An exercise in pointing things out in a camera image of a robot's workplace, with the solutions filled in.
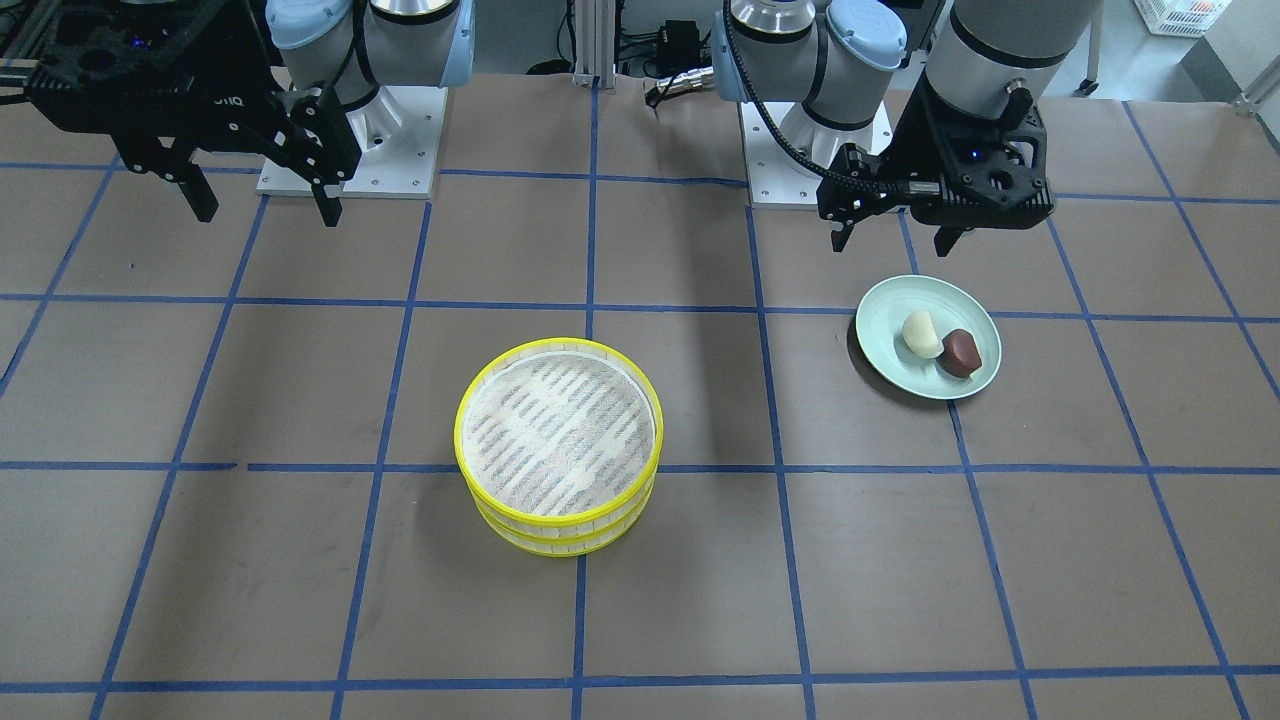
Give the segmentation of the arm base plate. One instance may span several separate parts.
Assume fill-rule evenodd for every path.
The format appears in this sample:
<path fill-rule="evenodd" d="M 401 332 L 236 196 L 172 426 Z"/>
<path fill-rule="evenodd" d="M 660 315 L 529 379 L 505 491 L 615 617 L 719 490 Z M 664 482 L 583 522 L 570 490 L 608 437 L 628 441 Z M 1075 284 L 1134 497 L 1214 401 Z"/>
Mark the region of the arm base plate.
<path fill-rule="evenodd" d="M 348 113 L 362 156 L 352 177 L 325 188 L 328 197 L 429 200 L 448 97 L 447 88 L 383 86 Z"/>
<path fill-rule="evenodd" d="M 829 167 L 835 151 L 855 143 L 872 155 L 883 152 L 892 138 L 892 126 L 883 102 L 876 109 L 870 124 L 855 131 L 836 131 L 813 120 L 796 102 L 767 102 L 765 109 L 780 132 L 799 151 L 817 151 L 812 161 Z M 758 109 L 750 102 L 739 104 L 742 128 L 742 150 L 748 170 L 751 206 L 760 210 L 817 209 L 820 177 L 797 164 L 765 128 Z"/>

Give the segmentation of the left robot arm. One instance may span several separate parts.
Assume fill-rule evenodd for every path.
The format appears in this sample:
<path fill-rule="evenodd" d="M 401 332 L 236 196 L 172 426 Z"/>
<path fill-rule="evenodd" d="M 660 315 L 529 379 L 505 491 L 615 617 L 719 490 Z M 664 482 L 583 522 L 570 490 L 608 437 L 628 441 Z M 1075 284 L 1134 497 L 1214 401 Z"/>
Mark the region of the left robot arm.
<path fill-rule="evenodd" d="M 888 145 L 870 127 L 908 55 L 879 1 L 726 1 L 710 37 L 718 95 L 748 102 L 790 161 L 817 177 L 815 208 L 842 251 L 852 228 L 905 209 L 950 254 L 975 229 L 1027 231 L 1055 209 L 1038 101 L 1097 1 L 955 1 Z"/>

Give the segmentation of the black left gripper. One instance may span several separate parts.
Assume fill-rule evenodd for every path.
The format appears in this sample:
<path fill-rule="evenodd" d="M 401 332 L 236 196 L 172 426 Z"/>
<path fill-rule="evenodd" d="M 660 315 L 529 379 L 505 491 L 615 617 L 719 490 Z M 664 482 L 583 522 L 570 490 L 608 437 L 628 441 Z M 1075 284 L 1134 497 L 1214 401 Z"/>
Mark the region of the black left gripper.
<path fill-rule="evenodd" d="M 1015 79 L 998 90 L 997 115 L 974 117 L 950 106 L 922 79 L 883 152 L 845 143 L 833 155 L 817 196 L 842 252 L 856 223 L 906 208 L 934 233 L 934 254 L 947 258 L 969 229 L 1024 231 L 1056 208 L 1047 178 L 1047 132 L 1030 90 Z"/>

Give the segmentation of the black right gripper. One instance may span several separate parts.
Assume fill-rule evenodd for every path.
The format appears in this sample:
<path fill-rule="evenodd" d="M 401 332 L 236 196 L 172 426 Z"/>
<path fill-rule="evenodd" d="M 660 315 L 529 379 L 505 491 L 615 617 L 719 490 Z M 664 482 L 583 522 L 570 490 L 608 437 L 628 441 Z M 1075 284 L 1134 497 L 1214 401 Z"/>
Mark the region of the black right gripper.
<path fill-rule="evenodd" d="M 197 222 L 219 201 L 195 154 L 247 152 L 297 170 L 338 227 L 361 149 L 329 79 L 288 91 L 274 65 L 251 1 L 63 1 L 24 99 L 61 131 L 109 137 Z"/>

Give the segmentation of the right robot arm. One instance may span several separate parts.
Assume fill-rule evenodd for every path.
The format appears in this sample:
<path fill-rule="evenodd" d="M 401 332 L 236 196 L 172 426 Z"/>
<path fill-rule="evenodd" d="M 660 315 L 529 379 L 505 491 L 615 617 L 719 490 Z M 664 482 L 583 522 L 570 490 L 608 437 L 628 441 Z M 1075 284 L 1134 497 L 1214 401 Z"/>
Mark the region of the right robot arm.
<path fill-rule="evenodd" d="M 471 1 L 60 1 L 3 101 L 109 137 L 200 222 L 219 208 L 206 151 L 265 158 L 333 227 L 346 196 L 430 192 L 474 51 Z"/>

